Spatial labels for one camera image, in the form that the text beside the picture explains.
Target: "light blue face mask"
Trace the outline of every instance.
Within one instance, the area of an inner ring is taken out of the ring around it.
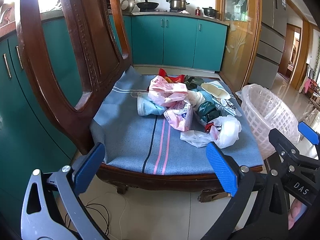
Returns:
[[[166,110],[167,108],[165,106],[155,105],[155,103],[148,98],[148,93],[138,92],[138,115],[162,115]]]

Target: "black frying pan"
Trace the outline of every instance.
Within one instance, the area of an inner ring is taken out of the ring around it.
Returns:
[[[154,10],[158,7],[157,2],[148,2],[148,0],[145,0],[145,2],[138,2],[137,6],[141,10]]]

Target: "pink stripe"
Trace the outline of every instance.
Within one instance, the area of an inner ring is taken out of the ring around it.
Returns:
[[[153,170],[153,174],[156,174],[156,172],[157,172],[158,164],[159,164],[160,157],[161,157],[162,143],[163,143],[163,134],[164,134],[164,124],[165,124],[165,119],[163,119],[161,139],[160,139],[160,147],[159,147],[159,155],[158,155],[158,159],[157,159],[157,161],[156,161],[155,168],[154,168],[154,170]]]
[[[165,167],[167,166],[167,161],[168,161],[168,155],[169,155],[169,142],[170,142],[170,128],[171,126],[169,125],[169,130],[168,130],[168,139],[167,139],[167,151],[165,153],[165,160],[162,168],[162,173],[161,175],[164,175],[165,172]]]

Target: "laundry basket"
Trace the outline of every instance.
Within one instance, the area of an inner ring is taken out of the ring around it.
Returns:
[[[273,128],[277,128],[294,145],[297,145],[300,137],[298,121],[280,98],[270,90],[252,84],[242,88],[241,99],[241,108],[256,138],[263,159],[276,151],[268,138]]]

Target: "red bottle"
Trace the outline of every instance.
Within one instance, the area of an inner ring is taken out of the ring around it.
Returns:
[[[199,7],[197,7],[197,9],[196,9],[196,15],[198,15],[198,16],[201,15],[201,11],[200,11],[200,8],[199,8]]]

